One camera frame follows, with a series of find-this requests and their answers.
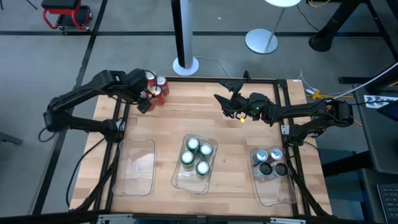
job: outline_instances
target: plastic tray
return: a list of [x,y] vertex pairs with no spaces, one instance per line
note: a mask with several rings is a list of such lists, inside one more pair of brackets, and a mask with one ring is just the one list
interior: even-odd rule
[[280,149],[282,151],[283,159],[279,161],[271,162],[270,165],[275,165],[277,163],[286,164],[285,151],[281,146],[271,146],[271,147],[256,147],[251,149],[250,157],[248,159],[248,166],[250,170],[250,177],[252,180],[253,192],[256,200],[264,206],[282,205],[282,204],[292,204],[297,201],[297,194],[292,185],[292,179],[289,173],[283,177],[278,177],[273,180],[263,181],[257,179],[253,176],[254,165],[252,163],[252,157],[258,150],[267,151],[270,155],[271,150]]
[[116,196],[146,196],[152,192],[155,180],[155,144],[152,140],[120,143],[120,158],[113,194]]
[[[191,137],[195,137],[199,139],[200,144],[202,145],[203,143],[209,143],[211,146],[213,146],[213,153],[209,158],[206,158],[206,161],[210,165],[210,171],[209,174],[206,176],[200,176],[197,174],[195,167],[190,170],[186,170],[180,161],[180,156],[184,151],[187,151],[187,140]],[[205,194],[209,190],[209,184],[210,184],[210,177],[211,173],[213,171],[213,164],[214,164],[214,159],[216,157],[217,153],[217,142],[213,139],[208,139],[200,136],[196,136],[194,134],[187,134],[184,136],[184,139],[182,140],[182,146],[181,146],[181,151],[180,154],[178,155],[177,158],[177,165],[175,166],[174,174],[172,177],[172,185],[178,189],[186,190],[191,193],[195,194]],[[203,161],[203,159],[199,155],[195,155],[194,163],[195,166],[198,162]]]

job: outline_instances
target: robotic arm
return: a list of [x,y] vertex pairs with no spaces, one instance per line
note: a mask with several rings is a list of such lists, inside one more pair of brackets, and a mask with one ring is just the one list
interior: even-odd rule
[[128,74],[103,70],[86,85],[53,98],[43,114],[45,126],[50,132],[59,132],[65,129],[97,131],[103,134],[108,142],[119,142],[123,138],[119,132],[119,123],[115,123],[112,119],[95,121],[76,118],[67,110],[97,95],[108,95],[113,98],[118,96],[126,103],[138,105],[138,110],[145,113],[150,108],[150,103],[146,94],[142,97],[141,93],[143,91],[149,93],[147,85],[148,79],[145,70],[135,69]]
[[293,146],[302,146],[308,134],[321,135],[330,126],[347,127],[354,123],[352,106],[345,101],[321,100],[302,105],[277,106],[260,93],[251,93],[249,98],[241,96],[239,91],[243,83],[244,80],[220,81],[221,85],[233,92],[230,100],[214,95],[225,116],[240,119],[238,115],[243,113],[245,118],[249,116],[253,121],[261,119],[271,126],[285,118],[315,117],[303,125],[282,126],[282,134],[288,136],[288,141]]

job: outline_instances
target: white base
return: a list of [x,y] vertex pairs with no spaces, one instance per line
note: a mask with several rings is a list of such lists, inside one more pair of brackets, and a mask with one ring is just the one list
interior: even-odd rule
[[193,58],[192,66],[190,68],[183,68],[178,63],[178,58],[176,58],[173,62],[173,69],[175,73],[181,76],[190,76],[195,74],[199,69],[199,62],[198,59]]
[[259,54],[269,54],[273,52],[278,46],[278,39],[275,35],[272,35],[271,42],[269,43],[268,49],[267,44],[268,40],[271,37],[271,32],[265,29],[254,29],[246,34],[245,42],[246,45],[250,48],[250,50],[259,53]]

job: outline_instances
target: butcher block tabletop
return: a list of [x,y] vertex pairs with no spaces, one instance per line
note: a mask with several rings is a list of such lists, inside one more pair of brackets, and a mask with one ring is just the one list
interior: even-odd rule
[[[287,80],[292,105],[306,103],[303,85],[297,80]],[[278,216],[291,217],[291,205],[265,207],[256,201],[249,175],[248,155],[252,148],[261,146],[281,146],[280,127],[273,127],[262,121],[227,118],[214,98],[219,94],[226,98],[231,93],[218,83],[208,82],[169,82],[170,95],[163,106],[141,114],[136,106],[130,106],[125,139],[142,141],[151,139],[155,143],[155,181],[151,194],[144,197],[113,197],[111,212],[146,214],[192,214],[228,216]],[[244,84],[241,94],[248,97],[258,92],[275,103],[272,84]],[[283,91],[280,88],[282,105]],[[100,96],[94,119],[104,120],[113,116],[115,100]],[[310,118],[296,118],[302,124]],[[182,139],[186,134],[196,134],[212,138],[218,143],[215,163],[207,194],[199,195],[172,186],[171,178],[178,161]],[[103,136],[90,133],[85,150]],[[312,138],[307,142],[315,144]],[[98,183],[103,163],[106,143],[101,143],[82,161],[70,208],[76,208]],[[300,155],[307,188],[322,208],[331,214],[331,207],[323,178],[317,150],[308,144],[300,147]],[[298,210],[303,214],[301,193],[296,186]],[[104,208],[108,186],[103,190],[100,208]]]

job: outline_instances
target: red soda can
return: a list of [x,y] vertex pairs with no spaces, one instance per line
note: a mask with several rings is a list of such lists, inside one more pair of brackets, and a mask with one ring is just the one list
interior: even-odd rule
[[155,75],[152,72],[145,71],[145,76],[148,79],[148,89],[152,88],[155,85]]
[[167,79],[165,77],[157,77],[156,81],[157,81],[157,86],[162,88],[163,95],[167,96],[170,93]]
[[164,104],[164,96],[163,96],[161,87],[153,86],[152,88],[149,89],[149,91],[152,94],[154,94],[153,97],[152,97],[152,94],[148,94],[148,97],[150,98],[149,102],[153,105],[162,106]]

